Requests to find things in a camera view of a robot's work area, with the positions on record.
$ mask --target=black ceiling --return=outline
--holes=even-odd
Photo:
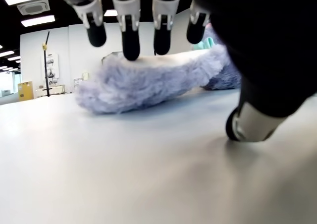
[[[57,27],[65,27],[72,24],[81,23],[78,19],[75,11],[63,0],[49,0],[51,10],[38,15],[23,16],[17,9],[16,5],[8,6],[4,0],[0,0],[0,12],[1,12],[1,23],[0,23],[0,45],[3,46],[0,52],[13,50],[15,55],[19,54],[20,48],[20,35],[35,32],[45,29],[52,29]],[[178,12],[184,11],[189,8],[191,0],[181,0]],[[111,0],[103,0],[104,11],[107,9],[113,9]],[[45,16],[54,15],[55,22],[42,24],[31,27],[24,27],[21,24],[22,20]],[[116,17],[104,17],[105,22],[117,22]],[[148,22],[153,21],[152,17],[152,0],[141,0],[141,21]],[[14,61],[8,61],[6,58],[13,57],[6,56],[0,57],[0,66],[6,65],[10,67],[17,67],[18,64]]]

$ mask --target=white table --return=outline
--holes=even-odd
[[[237,91],[94,116],[73,95],[0,106],[1,224],[316,224],[317,98],[267,142],[224,132]]]

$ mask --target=fluffy toy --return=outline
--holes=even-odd
[[[223,42],[214,32],[211,24],[208,24],[205,29],[203,40],[194,45],[194,49],[209,49],[214,45],[223,45]],[[240,88],[240,84],[241,75],[234,64],[230,62],[217,76],[213,77],[206,86],[203,86],[203,88],[206,90],[236,89]]]
[[[231,64],[225,46],[131,62],[118,53],[103,60],[97,79],[83,82],[77,93],[81,107],[94,113],[122,113],[170,100],[210,79]]]

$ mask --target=air conditioner vent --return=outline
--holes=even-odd
[[[19,4],[17,8],[22,15],[34,15],[49,11],[50,4],[48,0],[38,0]]]

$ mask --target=black pole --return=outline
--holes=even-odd
[[[43,45],[43,50],[44,50],[44,68],[45,68],[45,82],[46,82],[46,91],[48,97],[50,96],[50,88],[49,88],[49,78],[48,78],[48,68],[46,65],[46,50],[47,50],[47,45],[48,45],[48,40],[49,40],[50,32],[48,32],[48,36],[46,38],[45,45]]]

